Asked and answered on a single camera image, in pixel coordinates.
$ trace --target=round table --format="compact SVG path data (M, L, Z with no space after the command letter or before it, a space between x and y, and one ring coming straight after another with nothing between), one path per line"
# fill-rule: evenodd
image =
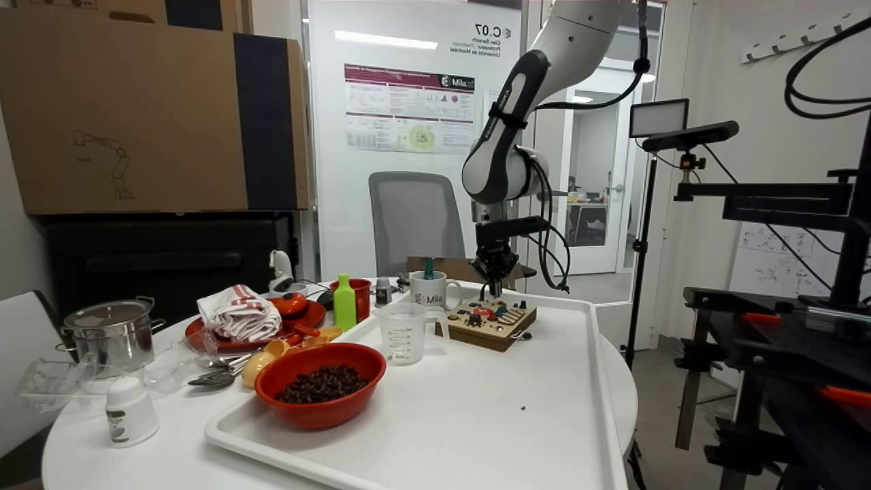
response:
M184 346L183 332L187 323L164 329L154 338L158 359L192 363L192 352ZM599 335L599 369L605 374L610 410L614 419L618 445L628 450L636 426L636 389L631 372L618 348ZM184 378L192 374L176 369L164 378L169 389L154 396L154 412L160 431L139 448L112 448L109 426L100 410L70 403L54 422L43 450L43 489L48 490L118 490L118 489L294 489L315 490L320 485L265 467L258 461L240 457L221 448L213 448L203 436L203 426L250 399L240 381L222 392L184 389Z

